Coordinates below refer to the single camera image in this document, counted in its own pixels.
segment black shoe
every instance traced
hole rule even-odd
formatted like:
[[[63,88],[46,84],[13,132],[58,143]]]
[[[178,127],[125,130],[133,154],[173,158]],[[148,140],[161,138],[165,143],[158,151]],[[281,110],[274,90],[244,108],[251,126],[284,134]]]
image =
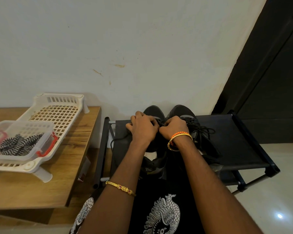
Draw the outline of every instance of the black shoe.
[[[205,160],[211,163],[217,163],[217,158],[221,157],[220,152],[210,140],[210,135],[215,133],[214,129],[201,126],[195,114],[186,106],[176,105],[169,113],[168,117],[180,117],[186,121],[190,135],[193,138],[195,146],[201,150]]]
[[[158,106],[149,106],[143,113],[148,116],[153,116],[160,127],[164,126],[165,116]],[[168,140],[157,132],[155,139],[146,150],[149,153],[156,152],[157,158],[151,161],[147,157],[143,157],[140,178],[160,178],[163,176],[167,161],[167,143]]]

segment wooden table top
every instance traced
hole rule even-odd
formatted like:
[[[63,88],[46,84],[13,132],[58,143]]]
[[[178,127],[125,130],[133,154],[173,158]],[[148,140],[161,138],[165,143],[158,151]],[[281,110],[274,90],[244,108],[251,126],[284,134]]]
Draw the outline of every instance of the wooden table top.
[[[0,121],[16,120],[27,109],[0,108]],[[66,206],[100,107],[89,110],[87,114],[81,111],[54,156],[41,165],[53,175],[51,181],[43,183],[28,173],[0,172],[0,210]]]

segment gold bangle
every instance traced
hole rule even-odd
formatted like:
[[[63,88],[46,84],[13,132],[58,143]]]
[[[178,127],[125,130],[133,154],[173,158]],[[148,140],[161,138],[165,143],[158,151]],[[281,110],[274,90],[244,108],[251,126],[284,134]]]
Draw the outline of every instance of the gold bangle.
[[[178,152],[178,151],[179,151],[179,150],[175,150],[175,149],[170,148],[170,143],[172,142],[172,140],[173,140],[174,138],[176,138],[176,137],[178,137],[178,136],[180,136],[180,135],[187,135],[187,136],[191,137],[191,139],[193,139],[192,136],[191,136],[190,134],[188,134],[188,133],[177,134],[177,135],[173,136],[173,137],[170,139],[170,141],[168,142],[168,144],[167,144],[168,149],[170,149],[170,150],[172,150],[172,151],[175,151],[175,152]]]
[[[121,189],[122,191],[125,191],[125,192],[128,193],[129,195],[136,196],[136,194],[134,194],[132,190],[129,190],[129,189],[128,189],[127,187],[125,187],[125,186],[121,186],[121,185],[115,184],[114,182],[110,182],[110,181],[106,181],[105,184],[109,184],[109,185],[115,186],[116,188]]]

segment wall stain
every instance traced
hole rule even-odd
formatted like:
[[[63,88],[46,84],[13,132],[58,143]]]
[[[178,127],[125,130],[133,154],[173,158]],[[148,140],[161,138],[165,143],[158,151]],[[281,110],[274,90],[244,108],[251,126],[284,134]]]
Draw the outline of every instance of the wall stain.
[[[103,77],[103,75],[101,73],[99,73],[98,71],[96,71],[95,69],[93,69],[94,72],[96,72],[97,74],[101,75]]]
[[[124,68],[125,65],[119,65],[119,64],[115,64],[114,66],[119,67],[119,68]]]

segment floor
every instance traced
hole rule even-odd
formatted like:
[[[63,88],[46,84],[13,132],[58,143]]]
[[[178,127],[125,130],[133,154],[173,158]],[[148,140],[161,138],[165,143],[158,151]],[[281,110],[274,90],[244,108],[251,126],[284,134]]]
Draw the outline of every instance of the floor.
[[[236,195],[265,234],[293,234],[293,144],[263,144],[281,173]],[[246,182],[264,169],[240,171]],[[231,191],[236,186],[228,187]],[[0,227],[0,234],[68,233],[71,225]]]

